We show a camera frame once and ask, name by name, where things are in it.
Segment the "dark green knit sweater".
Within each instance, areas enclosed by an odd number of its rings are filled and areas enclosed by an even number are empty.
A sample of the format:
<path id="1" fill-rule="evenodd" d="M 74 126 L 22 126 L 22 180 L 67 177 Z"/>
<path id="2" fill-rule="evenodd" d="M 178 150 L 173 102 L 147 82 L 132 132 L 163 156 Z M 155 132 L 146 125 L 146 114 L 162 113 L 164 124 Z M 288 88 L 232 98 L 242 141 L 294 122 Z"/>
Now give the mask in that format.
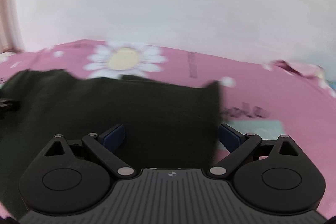
<path id="1" fill-rule="evenodd" d="M 81 139 L 123 124 L 115 154 L 134 169 L 209 168 L 222 120 L 220 93 L 216 81 L 189 88 L 134 76 L 18 72 L 1 88 L 1 98 L 17 102 L 1 111 L 1 203 L 13 217 L 24 215 L 19 178 L 56 134 Z"/>

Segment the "pink floral bed sheet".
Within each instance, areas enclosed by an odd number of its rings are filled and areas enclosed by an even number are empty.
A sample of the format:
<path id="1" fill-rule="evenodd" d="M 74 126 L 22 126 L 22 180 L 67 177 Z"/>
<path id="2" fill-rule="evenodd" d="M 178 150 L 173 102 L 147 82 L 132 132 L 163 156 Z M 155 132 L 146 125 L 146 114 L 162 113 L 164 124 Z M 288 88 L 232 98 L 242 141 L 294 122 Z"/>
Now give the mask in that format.
<path id="1" fill-rule="evenodd" d="M 319 211 L 335 215 L 335 91 L 317 65 L 252 64 L 144 44 L 79 40 L 38 52 L 1 54 L 1 81 L 18 71 L 64 69 L 79 78 L 124 74 L 199 87 L 221 82 L 222 109 L 241 132 L 290 135 L 326 180 Z"/>

